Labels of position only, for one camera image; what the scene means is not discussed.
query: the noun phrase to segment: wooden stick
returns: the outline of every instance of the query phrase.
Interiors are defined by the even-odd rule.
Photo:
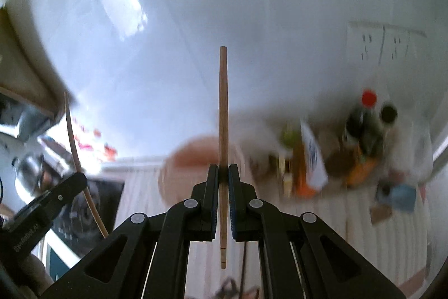
[[[78,151],[76,150],[75,137],[73,136],[73,127],[72,127],[72,119],[70,116],[70,107],[69,107],[69,95],[67,92],[64,93],[64,104],[66,107],[66,120],[67,120],[67,132],[69,134],[69,142],[70,142],[70,150],[72,151],[73,161],[75,163],[75,169],[77,173],[82,173],[81,163],[79,162]],[[109,233],[104,226],[104,223],[99,216],[99,213],[95,207],[95,203],[93,202],[92,196],[90,195],[89,188],[83,190],[84,197],[86,198],[87,205],[89,206],[90,211],[92,212],[93,218],[95,219],[96,225],[98,226],[101,234],[104,238],[106,238]]]
[[[227,215],[228,215],[228,91],[227,47],[220,47],[220,96],[219,96],[219,196],[220,196],[220,244],[221,268],[227,261]]]

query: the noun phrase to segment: round gray joint cap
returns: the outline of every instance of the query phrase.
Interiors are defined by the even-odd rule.
[[[306,223],[314,223],[315,221],[317,221],[316,215],[314,213],[311,213],[311,212],[307,212],[304,215],[302,215],[302,219]]]
[[[196,199],[187,199],[185,200],[184,205],[187,208],[194,208],[198,206],[198,201]]]
[[[263,206],[263,201],[260,200],[260,199],[252,199],[252,200],[249,202],[249,205],[250,205],[252,208],[261,208],[261,207]]]
[[[135,213],[131,216],[131,222],[138,224],[145,220],[145,216],[142,213]]]

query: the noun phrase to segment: chopstick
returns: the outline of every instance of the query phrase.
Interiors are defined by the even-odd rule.
[[[70,150],[72,151],[73,161],[75,163],[75,169],[77,173],[82,173],[81,163],[78,157],[78,151],[76,150],[75,138],[73,136],[73,127],[72,127],[72,119],[70,116],[70,107],[69,107],[69,94],[64,92],[64,106],[66,108],[66,120],[67,120],[67,133],[69,135],[70,142]],[[98,226],[101,234],[104,238],[106,238],[109,233],[104,226],[104,223],[99,216],[99,213],[95,207],[95,203],[93,202],[92,196],[90,195],[90,191],[88,186],[83,190],[84,197],[86,198],[87,205],[89,206],[90,211],[92,212],[93,218],[95,219],[96,225]]]
[[[219,91],[219,200],[220,200],[220,246],[221,269],[227,261],[227,216],[228,216],[228,87],[227,47],[220,47],[220,91]]]

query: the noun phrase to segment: red bottle cap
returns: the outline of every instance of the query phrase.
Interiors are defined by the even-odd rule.
[[[373,108],[376,104],[376,93],[371,90],[365,90],[362,93],[362,105],[366,108]]]

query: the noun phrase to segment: triangular cutout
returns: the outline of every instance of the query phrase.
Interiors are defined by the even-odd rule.
[[[112,278],[127,240],[126,236],[118,237],[113,244],[85,268],[84,272],[86,275],[100,280],[103,283],[108,283]]]
[[[320,242],[338,282],[346,282],[361,274],[361,268],[331,239],[322,236]]]

